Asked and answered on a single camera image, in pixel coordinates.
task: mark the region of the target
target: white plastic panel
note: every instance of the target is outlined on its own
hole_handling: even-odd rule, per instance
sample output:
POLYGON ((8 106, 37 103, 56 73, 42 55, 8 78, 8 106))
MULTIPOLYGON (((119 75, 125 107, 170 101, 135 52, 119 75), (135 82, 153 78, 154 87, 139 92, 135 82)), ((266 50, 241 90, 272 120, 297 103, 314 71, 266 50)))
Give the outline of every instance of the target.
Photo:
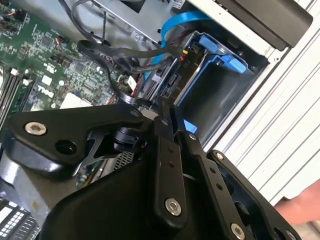
POLYGON ((320 1, 313 24, 214 147, 272 204, 320 178, 320 1))

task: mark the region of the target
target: metal grille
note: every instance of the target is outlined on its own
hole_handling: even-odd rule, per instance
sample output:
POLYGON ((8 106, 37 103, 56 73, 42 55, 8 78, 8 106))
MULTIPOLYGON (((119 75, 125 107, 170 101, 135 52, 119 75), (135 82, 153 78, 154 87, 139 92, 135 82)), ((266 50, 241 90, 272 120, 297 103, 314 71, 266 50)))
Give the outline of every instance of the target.
POLYGON ((7 216, 0 223, 0 240, 33 240, 40 231, 35 218, 24 208, 9 202, 7 216))
POLYGON ((132 162, 134 158, 134 154, 131 152, 123 152, 119 154, 117 157, 108 159, 107 163, 105 164, 105 167, 103 168, 103 172, 100 176, 100 178, 103 178, 104 176, 112 173, 115 170, 118 170, 125 165, 132 162))
POLYGON ((122 168, 123 166, 132 162, 134 154, 131 152, 124 152, 115 158, 115 165, 113 171, 122 168))

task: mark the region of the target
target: capacitor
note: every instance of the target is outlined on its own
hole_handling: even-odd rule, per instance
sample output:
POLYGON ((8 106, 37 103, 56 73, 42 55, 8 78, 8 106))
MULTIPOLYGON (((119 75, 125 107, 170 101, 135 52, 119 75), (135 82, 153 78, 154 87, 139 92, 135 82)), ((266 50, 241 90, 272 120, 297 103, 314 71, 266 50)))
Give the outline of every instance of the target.
POLYGON ((60 80, 60 81, 59 81, 59 85, 60 85, 61 87, 63 87, 63 86, 65 85, 65 82, 62 81, 62 80, 60 80))

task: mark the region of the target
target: silver screw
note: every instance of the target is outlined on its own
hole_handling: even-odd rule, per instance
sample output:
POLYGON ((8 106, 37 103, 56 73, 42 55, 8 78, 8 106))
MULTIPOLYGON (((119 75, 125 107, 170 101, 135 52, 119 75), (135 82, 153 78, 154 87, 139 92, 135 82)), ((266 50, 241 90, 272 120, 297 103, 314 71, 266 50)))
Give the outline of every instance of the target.
POLYGON ((166 126, 168 126, 168 122, 166 121, 166 120, 161 120, 161 122, 164 124, 164 125, 166 125, 166 126))
POLYGON ((292 240, 297 240, 297 238, 295 237, 295 235, 294 235, 290 230, 286 230, 286 234, 289 235, 290 239, 292 239, 292 240))
POLYGON ((137 113, 136 111, 131 111, 130 113, 135 117, 139 117, 139 113, 137 113))
POLYGON ((31 135, 42 136, 47 132, 47 128, 45 125, 39 122, 29 122, 24 126, 24 130, 31 135))
POLYGON ((177 200, 174 198, 168 198, 165 200, 165 208, 166 210, 173 216, 180 216, 181 214, 181 206, 177 200))
POLYGON ((232 223, 231 230, 237 239, 245 240, 246 235, 245 235, 244 231, 242 230, 242 228, 238 224, 232 223))
POLYGON ((215 156, 219 159, 219 160, 223 160, 224 156, 222 156, 220 153, 216 153, 215 156))
POLYGON ((197 140, 197 137, 196 137, 194 134, 192 134, 192 133, 189 134, 189 137, 190 137, 192 140, 197 140))

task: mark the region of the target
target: motherboard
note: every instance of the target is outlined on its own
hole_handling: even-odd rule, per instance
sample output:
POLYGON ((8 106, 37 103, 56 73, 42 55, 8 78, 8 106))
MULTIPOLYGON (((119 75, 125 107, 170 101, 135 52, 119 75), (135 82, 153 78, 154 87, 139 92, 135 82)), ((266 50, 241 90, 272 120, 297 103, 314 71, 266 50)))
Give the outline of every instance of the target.
MULTIPOLYGON (((114 81, 120 75, 111 71, 114 81)), ((17 112, 105 105, 112 97, 105 72, 75 43, 0 1, 0 129, 17 112)))

